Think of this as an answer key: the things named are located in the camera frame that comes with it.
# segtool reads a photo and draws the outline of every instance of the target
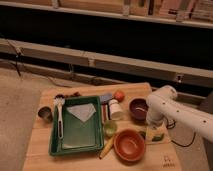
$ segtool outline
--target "tabletop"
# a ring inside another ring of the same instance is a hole
[[[125,92],[125,99],[120,103],[124,110],[124,117],[122,120],[116,121],[118,131],[127,128],[138,131],[144,130],[144,123],[134,121],[130,116],[128,107],[131,100],[135,98],[146,98],[146,96],[151,93],[152,89],[148,83],[56,88],[45,90],[41,94],[39,108],[49,106],[53,110],[53,99],[59,93],[70,95],[75,92],[79,92],[83,96],[90,96],[102,95],[108,92],[114,93],[116,90],[122,90]],[[88,169],[93,171],[182,170],[176,151],[164,125],[158,128],[160,132],[165,134],[164,139],[157,143],[147,143],[145,155],[142,160],[137,163],[125,163],[119,159],[113,149],[110,150],[110,152],[102,160],[99,159],[99,153],[97,152],[84,152],[52,157],[48,153],[51,130],[52,123],[47,124],[41,118],[36,116],[23,166],[24,171],[83,171]]]

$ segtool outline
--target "floor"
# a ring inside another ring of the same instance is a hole
[[[55,78],[54,81],[72,87],[88,86]],[[15,71],[0,68],[0,171],[22,170],[40,94],[53,87],[45,77],[22,72],[20,78]],[[169,133],[181,144],[187,144],[193,136],[193,132],[180,123]],[[174,147],[183,171],[209,171],[200,136],[196,136],[188,148]]]

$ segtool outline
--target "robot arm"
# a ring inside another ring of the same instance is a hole
[[[146,118],[148,125],[158,127],[163,123],[164,116],[169,116],[213,142],[213,115],[184,106],[176,102],[176,98],[177,92],[171,86],[151,93],[146,99],[149,106]]]

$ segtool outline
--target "brown bowl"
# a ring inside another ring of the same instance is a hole
[[[129,110],[133,118],[137,120],[146,120],[146,114],[148,111],[148,106],[145,99],[133,99],[130,102]]]
[[[131,129],[119,132],[114,139],[116,154],[128,162],[139,161],[145,153],[145,142],[141,135]]]

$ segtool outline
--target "napkin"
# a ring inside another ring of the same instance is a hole
[[[67,110],[82,122],[86,122],[96,112],[92,103],[67,107]]]

